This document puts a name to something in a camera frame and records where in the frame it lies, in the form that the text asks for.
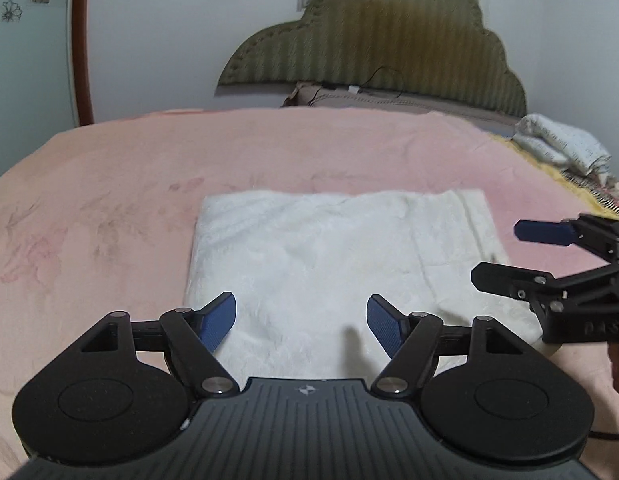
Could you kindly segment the white floral wardrobe door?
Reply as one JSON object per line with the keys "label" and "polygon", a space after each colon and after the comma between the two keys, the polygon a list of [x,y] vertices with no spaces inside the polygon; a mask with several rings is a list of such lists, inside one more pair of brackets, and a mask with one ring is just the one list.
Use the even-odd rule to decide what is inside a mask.
{"label": "white floral wardrobe door", "polygon": [[0,176],[75,128],[71,0],[0,0]]}

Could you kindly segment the yellow patterned bedding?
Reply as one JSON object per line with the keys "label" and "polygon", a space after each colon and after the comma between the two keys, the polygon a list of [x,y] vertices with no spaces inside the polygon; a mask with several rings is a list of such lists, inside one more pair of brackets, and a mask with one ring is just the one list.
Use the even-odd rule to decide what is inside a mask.
{"label": "yellow patterned bedding", "polygon": [[619,180],[613,174],[609,174],[605,183],[597,176],[583,176],[571,167],[564,154],[541,139],[506,139],[493,133],[491,136],[575,194],[595,214],[619,219]]}

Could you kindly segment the olive upholstered headboard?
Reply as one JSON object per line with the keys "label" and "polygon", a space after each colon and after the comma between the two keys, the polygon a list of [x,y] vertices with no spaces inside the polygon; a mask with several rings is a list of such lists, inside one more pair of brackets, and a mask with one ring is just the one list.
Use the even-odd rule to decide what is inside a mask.
{"label": "olive upholstered headboard", "polygon": [[244,40],[218,84],[326,82],[521,117],[526,94],[477,0],[311,0]]}

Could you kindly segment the white textured pants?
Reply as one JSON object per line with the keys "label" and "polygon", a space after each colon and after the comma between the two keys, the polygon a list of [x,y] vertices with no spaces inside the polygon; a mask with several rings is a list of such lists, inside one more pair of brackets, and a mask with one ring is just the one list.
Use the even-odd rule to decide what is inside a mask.
{"label": "white textured pants", "polygon": [[238,382],[372,380],[387,364],[366,321],[372,295],[448,325],[492,316],[551,356],[524,304],[472,285],[478,263],[507,259],[478,190],[216,195],[200,210],[185,302],[235,296],[236,323],[216,355]]}

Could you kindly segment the white patterned quilt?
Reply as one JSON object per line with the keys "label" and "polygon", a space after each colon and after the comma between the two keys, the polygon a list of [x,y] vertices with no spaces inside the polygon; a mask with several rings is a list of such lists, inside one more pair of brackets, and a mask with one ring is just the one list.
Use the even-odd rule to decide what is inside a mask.
{"label": "white patterned quilt", "polygon": [[611,154],[591,133],[541,114],[520,119],[512,141],[540,162],[584,177],[610,173]]}

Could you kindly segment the pink bed blanket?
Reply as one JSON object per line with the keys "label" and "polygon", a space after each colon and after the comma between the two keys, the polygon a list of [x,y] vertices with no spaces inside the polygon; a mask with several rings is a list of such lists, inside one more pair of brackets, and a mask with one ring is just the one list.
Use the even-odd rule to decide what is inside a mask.
{"label": "pink bed blanket", "polygon": [[566,276],[600,266],[576,246],[524,243],[521,219],[587,203],[454,116],[364,108],[171,110],[57,134],[0,177],[0,479],[26,459],[21,387],[111,311],[155,320],[185,302],[212,196],[270,191],[481,191],[508,266]]}

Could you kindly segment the brown wooden door frame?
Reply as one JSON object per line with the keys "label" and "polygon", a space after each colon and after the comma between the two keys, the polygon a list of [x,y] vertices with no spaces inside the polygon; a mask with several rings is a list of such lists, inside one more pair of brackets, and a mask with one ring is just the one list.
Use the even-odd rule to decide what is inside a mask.
{"label": "brown wooden door frame", "polygon": [[90,96],[88,41],[88,0],[71,0],[71,58],[74,81],[74,97],[78,125],[88,126],[94,122],[92,97]]}

